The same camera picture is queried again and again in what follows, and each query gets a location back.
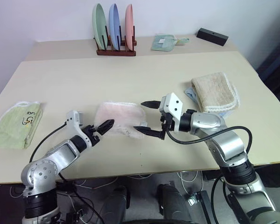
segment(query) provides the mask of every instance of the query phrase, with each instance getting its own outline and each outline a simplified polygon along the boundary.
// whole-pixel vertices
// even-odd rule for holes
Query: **small green cloth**
[[[38,102],[19,102],[0,119],[0,148],[27,148],[42,118]]]
[[[183,45],[189,42],[189,38],[176,39],[173,35],[158,34],[154,37],[151,50],[172,51],[176,44]]]

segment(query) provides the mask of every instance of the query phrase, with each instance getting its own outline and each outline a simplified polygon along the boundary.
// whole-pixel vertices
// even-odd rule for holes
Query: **black wire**
[[[32,162],[33,157],[34,157],[36,151],[38,150],[38,148],[41,146],[41,144],[42,144],[48,137],[50,137],[52,134],[54,134],[55,132],[59,131],[61,128],[65,127],[65,126],[66,126],[66,122],[64,123],[64,125],[60,126],[59,128],[57,128],[57,129],[55,129],[54,131],[52,131],[50,134],[48,134],[48,135],[37,145],[37,147],[35,148],[35,150],[33,151],[32,155],[31,155],[31,157],[30,157],[29,162]]]
[[[15,188],[16,188],[16,187],[12,187],[12,189],[14,190],[14,193],[15,193],[16,195],[18,195],[18,196],[19,196],[19,195],[21,195],[21,194],[23,193],[23,190],[24,190],[24,189],[21,189],[21,190],[22,190],[22,192],[18,193],[18,192],[16,192],[16,191],[15,191]]]
[[[169,138],[171,138],[171,139],[172,139],[173,141],[175,141],[176,143],[179,143],[179,144],[182,144],[182,145],[190,145],[190,144],[194,144],[194,143],[198,143],[198,142],[205,141],[205,140],[207,140],[207,139],[211,139],[211,138],[213,138],[213,137],[215,137],[215,136],[217,136],[217,135],[223,134],[223,133],[225,133],[225,132],[228,132],[228,131],[231,131],[231,130],[234,130],[234,129],[243,129],[243,130],[245,130],[245,131],[248,133],[248,135],[249,135],[249,141],[248,141],[248,145],[247,145],[247,149],[246,149],[246,152],[248,153],[248,152],[250,151],[250,147],[251,147],[251,144],[252,144],[252,133],[251,133],[251,131],[250,131],[248,128],[246,128],[246,127],[244,127],[244,126],[228,127],[228,128],[226,128],[226,129],[223,129],[223,130],[221,130],[221,131],[218,131],[218,132],[216,132],[216,133],[214,133],[214,134],[211,134],[211,135],[209,135],[209,136],[206,136],[206,137],[204,137],[204,138],[197,139],[197,140],[192,140],[192,141],[180,141],[180,140],[176,139],[175,137],[173,137],[173,136],[171,135],[171,133],[170,133],[170,131],[169,131],[168,128],[166,128],[166,133],[167,133],[167,135],[169,136]]]
[[[216,217],[216,213],[215,213],[215,208],[214,208],[214,193],[215,193],[215,188],[216,188],[216,185],[218,183],[218,181],[220,180],[220,178],[222,177],[223,175],[220,175],[214,182],[213,184],[213,187],[211,188],[211,195],[210,195],[210,206],[211,206],[211,212],[213,213],[213,217],[214,217],[214,220],[215,220],[215,223],[216,224],[219,224],[218,220],[217,220],[217,217]]]
[[[81,200],[81,202],[86,204],[94,212],[94,214],[96,214],[96,216],[101,220],[102,224],[105,224],[103,218],[90,204],[88,204],[76,191],[74,191],[74,194]]]
[[[92,207],[94,208],[94,203],[93,203],[93,201],[92,201],[91,199],[89,199],[89,198],[87,198],[87,197],[81,197],[81,198],[90,201]],[[85,221],[85,222],[88,223],[88,222],[92,219],[93,215],[94,215],[94,212],[92,211],[92,214],[91,214],[90,218],[88,219],[88,221]]]
[[[267,164],[267,165],[262,165],[262,166],[258,166],[258,167],[254,167],[254,169],[256,170],[256,169],[262,169],[262,168],[264,168],[264,167],[269,167],[269,166],[271,166],[272,164]]]
[[[225,198],[225,201],[227,202],[227,204],[229,205],[229,207],[232,209],[231,207],[231,203],[227,197],[227,194],[226,194],[226,183],[223,182],[223,195],[224,195],[224,198]]]
[[[62,176],[61,173],[59,173],[59,176],[61,177],[61,179],[62,179],[64,182],[67,182],[67,180],[64,178],[64,176]]]

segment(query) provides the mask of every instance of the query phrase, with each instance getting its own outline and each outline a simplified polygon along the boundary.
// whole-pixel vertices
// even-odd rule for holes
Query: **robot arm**
[[[60,218],[56,196],[56,177],[61,170],[76,161],[87,148],[95,146],[99,137],[112,128],[114,120],[107,120],[99,127],[82,126],[82,114],[70,111],[67,126],[73,137],[51,148],[42,158],[29,163],[22,171],[25,217],[23,224],[55,224]]]
[[[276,211],[259,175],[250,163],[239,136],[230,130],[206,139],[212,134],[227,130],[222,117],[194,110],[187,110],[182,114],[182,102],[174,93],[163,97],[161,101],[146,101],[142,105],[160,110],[162,131],[142,126],[135,127],[138,131],[160,139],[164,139],[167,133],[172,140],[180,144],[192,144],[200,140],[182,142],[176,140],[169,131],[189,132],[202,141],[205,138],[209,151],[223,173],[226,186],[231,191],[228,198],[240,223],[280,223],[280,213]]]

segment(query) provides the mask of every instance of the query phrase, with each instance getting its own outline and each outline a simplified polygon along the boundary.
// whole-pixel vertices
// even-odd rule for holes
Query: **printed logo on towel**
[[[34,112],[27,112],[28,117],[27,118],[23,118],[22,124],[23,125],[27,125],[27,124],[32,124],[34,117],[31,117],[30,115],[35,115]]]

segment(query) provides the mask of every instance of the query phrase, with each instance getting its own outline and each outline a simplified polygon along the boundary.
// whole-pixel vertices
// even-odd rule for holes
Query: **green plate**
[[[104,36],[105,45],[107,48],[108,39],[105,26],[107,26],[105,14],[101,4],[96,4],[92,11],[92,29],[94,38],[98,44],[98,48],[104,50],[104,42],[102,35]]]

